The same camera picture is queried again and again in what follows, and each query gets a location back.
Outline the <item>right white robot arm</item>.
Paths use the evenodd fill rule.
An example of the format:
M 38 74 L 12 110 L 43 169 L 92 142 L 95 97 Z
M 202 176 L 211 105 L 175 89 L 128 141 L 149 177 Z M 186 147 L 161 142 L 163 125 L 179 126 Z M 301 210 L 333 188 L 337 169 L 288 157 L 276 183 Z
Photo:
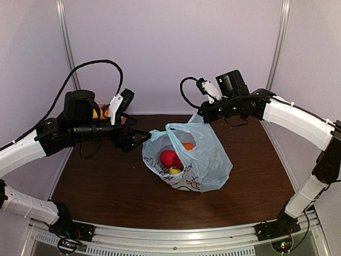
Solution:
M 273 224 L 277 235 L 285 235 L 294 226 L 293 219 L 340 178 L 340 121 L 322 118 L 266 89 L 250 92 L 238 70 L 217 76 L 216 81 L 196 82 L 208 98 L 198 110 L 205 123 L 235 116 L 243 125 L 251 117 L 261 121 L 290 180 L 297 183 Z

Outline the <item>light blue printed plastic bag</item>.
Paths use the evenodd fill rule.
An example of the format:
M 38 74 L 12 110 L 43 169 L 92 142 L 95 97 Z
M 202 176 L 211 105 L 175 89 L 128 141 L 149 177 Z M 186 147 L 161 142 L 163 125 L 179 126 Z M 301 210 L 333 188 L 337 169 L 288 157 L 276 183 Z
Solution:
M 182 143 L 194 145 L 186 150 Z M 182 173 L 169 174 L 160 162 L 165 150 L 175 151 L 182 162 Z M 174 189 L 208 192 L 221 189 L 229 179 L 233 164 L 209 124 L 194 114 L 187 123 L 168 123 L 164 131 L 152 130 L 143 143 L 142 159 L 154 174 Z

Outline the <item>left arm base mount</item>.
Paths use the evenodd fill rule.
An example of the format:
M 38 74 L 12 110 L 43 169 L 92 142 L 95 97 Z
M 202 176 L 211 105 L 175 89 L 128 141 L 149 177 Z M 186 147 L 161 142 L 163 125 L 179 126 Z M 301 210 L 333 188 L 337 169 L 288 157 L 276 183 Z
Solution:
M 48 225 L 50 232 L 77 241 L 92 241 L 95 229 L 93 225 L 74 221 L 64 203 L 53 202 L 53 204 L 57 208 L 58 219 L 54 224 Z

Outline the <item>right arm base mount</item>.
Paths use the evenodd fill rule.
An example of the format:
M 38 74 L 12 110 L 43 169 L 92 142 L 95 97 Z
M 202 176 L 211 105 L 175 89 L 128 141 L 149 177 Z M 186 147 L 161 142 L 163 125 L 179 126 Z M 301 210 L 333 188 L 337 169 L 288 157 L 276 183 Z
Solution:
M 255 227 L 258 241 L 289 236 L 301 230 L 298 218 L 292 218 L 285 212 L 285 207 L 281 209 L 277 218 L 273 221 L 262 221 Z

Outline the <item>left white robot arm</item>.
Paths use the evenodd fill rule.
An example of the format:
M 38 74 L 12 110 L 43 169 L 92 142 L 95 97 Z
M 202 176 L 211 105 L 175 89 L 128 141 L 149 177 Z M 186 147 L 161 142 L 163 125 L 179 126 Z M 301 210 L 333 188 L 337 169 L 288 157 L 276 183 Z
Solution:
M 38 171 L 38 160 L 45 160 L 61 151 L 95 142 L 101 145 L 110 141 L 116 149 L 128 153 L 147 141 L 148 132 L 134 128 L 137 120 L 125 113 L 134 98 L 134 93 L 124 89 L 102 111 L 95 102 L 95 94 L 89 90 L 68 92 L 63 111 L 56 118 L 43 118 L 37 126 L 21 139 L 11 142 L 1 150 L 1 210 L 36 219 L 56 227 L 65 237 L 77 231 L 68 208 L 63 203 L 45 201 L 34 189 L 23 189 L 14 178 L 27 179 L 33 184 Z

